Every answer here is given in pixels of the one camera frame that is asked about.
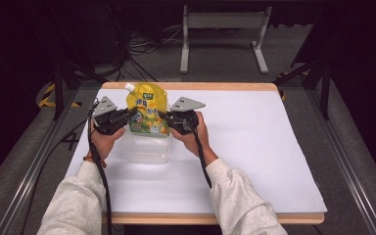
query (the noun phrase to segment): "drink pouch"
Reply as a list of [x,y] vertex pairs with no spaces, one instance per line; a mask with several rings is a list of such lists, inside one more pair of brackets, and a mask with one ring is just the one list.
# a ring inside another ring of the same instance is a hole
[[137,113],[129,119],[130,132],[152,137],[167,137],[169,127],[158,111],[166,112],[166,92],[157,84],[139,82],[136,85],[127,83],[129,91],[126,97],[129,110],[137,108]]

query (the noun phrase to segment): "cuff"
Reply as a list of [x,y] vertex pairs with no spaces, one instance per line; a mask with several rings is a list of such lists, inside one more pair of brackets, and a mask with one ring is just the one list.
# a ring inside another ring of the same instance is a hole
[[213,186],[217,181],[225,179],[229,169],[230,167],[222,159],[212,161],[212,163],[206,167],[207,174],[211,180],[211,185]]
[[83,181],[100,181],[99,169],[94,163],[83,161],[78,169],[76,177]]

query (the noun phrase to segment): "hand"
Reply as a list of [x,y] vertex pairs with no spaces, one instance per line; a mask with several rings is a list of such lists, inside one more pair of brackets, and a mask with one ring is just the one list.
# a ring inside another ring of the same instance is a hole
[[99,133],[97,130],[94,130],[93,121],[91,122],[91,140],[97,147],[97,150],[100,154],[100,159],[102,161],[108,157],[110,151],[113,149],[115,141],[118,140],[121,136],[123,136],[125,131],[126,129],[122,127],[113,135],[103,135]]
[[[200,139],[200,142],[203,145],[204,159],[205,159],[206,165],[208,165],[212,163],[212,161],[218,159],[218,156],[210,147],[209,132],[207,130],[206,124],[204,123],[203,114],[201,112],[196,112],[196,114],[197,114],[198,123],[199,123],[197,126],[198,138]],[[185,147],[191,153],[193,153],[197,157],[200,157],[198,153],[198,145],[197,145],[197,142],[195,141],[195,136],[193,133],[181,135],[175,129],[171,129],[170,132],[172,133],[175,139],[182,141]]]

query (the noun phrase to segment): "wooden table edge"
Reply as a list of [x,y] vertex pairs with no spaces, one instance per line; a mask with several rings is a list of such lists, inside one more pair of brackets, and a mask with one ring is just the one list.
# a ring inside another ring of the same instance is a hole
[[[127,82],[106,82],[102,89],[124,89]],[[164,90],[242,90],[242,91],[278,91],[273,83],[247,82],[152,82]]]
[[[281,224],[320,224],[325,220],[323,212],[319,213],[278,213]],[[113,212],[112,222],[116,224],[197,224],[213,225],[218,221],[213,213],[146,213],[146,212]]]

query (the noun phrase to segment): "metal rail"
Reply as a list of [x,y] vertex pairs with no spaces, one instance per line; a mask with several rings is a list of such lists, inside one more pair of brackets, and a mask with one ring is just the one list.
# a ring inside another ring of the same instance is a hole
[[307,90],[306,95],[313,109],[315,110],[318,119],[322,123],[322,127],[327,134],[332,147],[334,148],[335,160],[337,161],[337,164],[347,181],[352,196],[355,199],[356,204],[358,205],[358,208],[365,220],[366,225],[368,226],[370,233],[376,234],[376,213],[371,203],[369,202],[367,195],[365,194],[361,182],[358,180],[358,177],[353,170],[351,162],[347,157],[347,153],[344,151],[344,148],[335,133],[334,127],[332,126],[330,121],[323,118],[323,114],[319,109],[319,98],[316,96],[316,92],[314,90]]
[[[75,94],[75,90],[70,90],[67,93],[64,107],[68,107],[69,104],[72,103]],[[14,196],[14,199],[8,206],[8,209],[0,222],[0,235],[10,233],[12,226],[14,225],[21,210],[23,209],[24,203],[27,200],[35,181],[37,180],[39,169],[41,169],[42,165],[45,162],[45,157],[48,154],[50,144],[58,129],[60,128],[60,125],[63,122],[64,117],[66,116],[67,110],[68,109],[64,109],[60,113],[59,118],[57,120],[54,120],[48,128],[47,134],[45,135],[34,160],[32,161],[25,177],[23,178],[23,181],[20,184],[20,187],[18,188],[17,193]]]

